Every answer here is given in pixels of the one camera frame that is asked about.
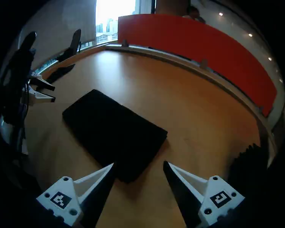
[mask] glass window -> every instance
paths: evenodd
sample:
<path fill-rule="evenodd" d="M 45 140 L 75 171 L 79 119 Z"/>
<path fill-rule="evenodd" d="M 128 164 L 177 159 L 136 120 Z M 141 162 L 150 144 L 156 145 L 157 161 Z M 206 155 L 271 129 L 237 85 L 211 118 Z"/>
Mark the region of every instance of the glass window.
<path fill-rule="evenodd" d="M 96 42 L 97 44 L 118 38 L 118 17 L 138 14 L 135 5 L 138 0 L 97 0 L 96 2 Z"/>

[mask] sky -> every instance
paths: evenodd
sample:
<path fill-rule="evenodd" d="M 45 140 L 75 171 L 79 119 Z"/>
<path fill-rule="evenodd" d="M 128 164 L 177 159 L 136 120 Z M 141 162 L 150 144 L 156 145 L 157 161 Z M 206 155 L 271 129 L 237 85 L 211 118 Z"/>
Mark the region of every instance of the sky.
<path fill-rule="evenodd" d="M 131 15 L 135 11 L 136 0 L 97 0 L 96 24 L 106 23 L 109 18 Z"/>

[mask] white robot part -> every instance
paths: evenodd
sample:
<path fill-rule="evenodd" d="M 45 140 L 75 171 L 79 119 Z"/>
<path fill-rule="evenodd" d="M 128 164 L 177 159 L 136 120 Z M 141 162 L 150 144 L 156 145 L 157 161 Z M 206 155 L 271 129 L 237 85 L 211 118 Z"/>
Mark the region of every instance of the white robot part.
<path fill-rule="evenodd" d="M 236 208 L 244 199 L 239 192 L 219 176 L 212 176 L 205 180 L 171 163 L 168 164 L 178 179 L 201 203 L 198 211 L 201 223 L 197 228 L 209 227 L 216 223 L 219 219 L 225 217 L 230 210 Z"/>
<path fill-rule="evenodd" d="M 35 79 L 35 80 L 39 80 L 40 82 L 44 83 L 44 84 L 47 84 L 49 86 L 52 86 L 51 84 L 49 84 L 46 80 L 43 80 L 42 79 L 42 75 L 41 74 L 37 74 L 36 72 L 32 72 L 29 77 L 29 79 Z"/>
<path fill-rule="evenodd" d="M 73 181 L 62 177 L 49 187 L 37 200 L 54 216 L 61 217 L 69 226 L 76 225 L 83 217 L 82 203 L 113 167 L 108 165 L 86 177 Z"/>
<path fill-rule="evenodd" d="M 37 104 L 37 103 L 50 103 L 50 102 L 54 102 L 55 101 L 55 97 L 53 96 L 50 96 L 50 95 L 46 95 L 44 93 L 40 93 L 40 92 L 37 92 L 35 90 L 33 90 L 33 88 L 29 85 L 28 86 L 28 104 L 29 105 L 34 105 L 34 104 Z M 23 95 L 23 99 L 27 99 L 26 98 L 26 89 L 22 89 L 24 95 Z"/>

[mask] black object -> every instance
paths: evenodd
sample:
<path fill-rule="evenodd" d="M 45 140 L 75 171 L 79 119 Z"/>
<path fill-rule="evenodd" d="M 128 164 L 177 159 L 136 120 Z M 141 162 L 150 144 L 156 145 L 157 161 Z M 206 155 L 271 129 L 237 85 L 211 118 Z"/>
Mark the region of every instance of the black object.
<path fill-rule="evenodd" d="M 137 179 L 167 137 L 167 131 L 97 90 L 81 97 L 62 115 L 103 167 L 117 163 L 117 177 L 126 183 Z"/>
<path fill-rule="evenodd" d="M 151 1 L 151 13 L 154 14 L 156 9 L 156 2 L 155 0 Z"/>
<path fill-rule="evenodd" d="M 82 43 L 81 43 L 81 41 L 79 41 L 79 50 L 78 50 L 78 53 L 80 53 L 81 45 L 82 45 Z"/>
<path fill-rule="evenodd" d="M 128 41 L 127 40 L 123 40 L 121 46 L 122 47 L 128 47 L 129 46 Z"/>
<path fill-rule="evenodd" d="M 229 169 L 228 183 L 247 197 L 259 188 L 266 176 L 269 152 L 256 144 L 234 159 Z"/>
<path fill-rule="evenodd" d="M 22 111 L 19 110 L 22 89 L 28 83 L 30 67 L 34 59 L 34 51 L 30 48 L 36 39 L 36 32 L 29 33 L 19 50 L 11 57 L 4 70 L 0 81 L 0 112 L 4 121 L 12 125 L 23 125 Z M 7 73 L 10 72 L 10 80 L 4 85 Z"/>
<path fill-rule="evenodd" d="M 110 190 L 116 178 L 117 166 L 114 164 L 106 176 L 93 189 L 86 200 L 80 205 L 84 216 L 80 221 L 83 227 L 96 227 L 103 207 L 109 196 Z"/>
<path fill-rule="evenodd" d="M 68 49 L 66 49 L 61 56 L 56 58 L 58 60 L 58 62 L 62 62 L 62 61 L 66 60 L 66 59 L 68 59 L 68 58 L 70 58 L 76 54 L 79 44 L 81 47 L 80 36 L 81 36 L 81 29 L 78 29 L 73 34 L 73 38 L 72 38 L 72 42 L 71 42 L 70 47 Z"/>
<path fill-rule="evenodd" d="M 38 88 L 42 88 L 42 89 L 48 89 L 48 90 L 51 90 L 51 91 L 54 91 L 55 90 L 55 86 L 52 86 L 52 85 L 49 85 L 37 78 L 31 78 L 30 79 L 30 84 L 31 85 L 36 85 Z"/>
<path fill-rule="evenodd" d="M 46 81 L 49 84 L 53 84 L 59 78 L 63 77 L 65 74 L 69 73 L 74 68 L 74 66 L 75 66 L 75 64 L 72 64 L 72 65 L 66 66 L 66 67 L 59 67 L 57 70 L 55 70 L 53 73 L 51 73 L 51 75 L 46 79 Z M 49 89 L 48 87 L 45 87 L 45 85 L 46 84 L 38 86 L 36 88 L 36 91 L 40 92 L 41 89 Z"/>
<path fill-rule="evenodd" d="M 186 226 L 188 228 L 196 227 L 201 223 L 201 219 L 198 216 L 201 202 L 198 201 L 186 185 L 178 178 L 167 161 L 164 161 L 163 170 Z M 211 212 L 210 209 L 204 211 L 207 215 L 211 214 Z"/>

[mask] wall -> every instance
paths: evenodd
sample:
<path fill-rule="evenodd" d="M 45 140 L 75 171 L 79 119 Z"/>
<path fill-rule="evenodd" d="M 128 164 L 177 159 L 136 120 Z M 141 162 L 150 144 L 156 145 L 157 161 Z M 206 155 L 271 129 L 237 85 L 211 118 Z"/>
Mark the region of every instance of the wall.
<path fill-rule="evenodd" d="M 200 22 L 163 14 L 119 17 L 118 42 L 182 55 L 208 66 L 239 87 L 268 116 L 276 89 L 258 60 L 225 33 Z"/>
<path fill-rule="evenodd" d="M 283 111 L 285 89 L 283 83 L 280 81 L 282 76 L 279 67 L 277 63 L 275 63 L 274 57 L 270 52 L 270 48 L 267 47 L 267 44 L 246 22 L 225 7 L 208 0 L 191 0 L 191 4 L 199 9 L 201 17 L 206 20 L 208 25 L 220 30 L 239 42 L 266 70 L 277 90 L 273 109 L 268 116 L 270 127 L 273 128 Z"/>
<path fill-rule="evenodd" d="M 188 5 L 188 0 L 157 0 L 155 13 L 184 16 Z"/>

